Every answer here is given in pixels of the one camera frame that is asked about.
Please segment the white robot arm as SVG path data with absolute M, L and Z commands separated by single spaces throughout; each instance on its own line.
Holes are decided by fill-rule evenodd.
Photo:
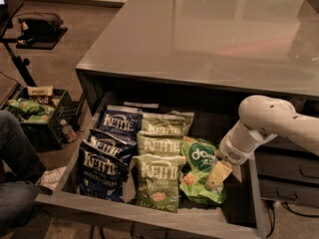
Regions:
M 319 155 L 319 119 L 299 114 L 285 100 L 253 95 L 238 107 L 239 120 L 221 140 L 215 155 L 241 165 L 278 135 Z

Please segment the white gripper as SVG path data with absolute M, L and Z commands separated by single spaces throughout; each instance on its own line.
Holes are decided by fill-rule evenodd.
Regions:
M 205 187 L 208 190 L 216 189 L 232 172 L 231 164 L 243 164 L 258 147 L 275 138 L 276 134 L 249 128 L 239 120 L 221 140 L 215 154 L 222 160 L 212 168 Z

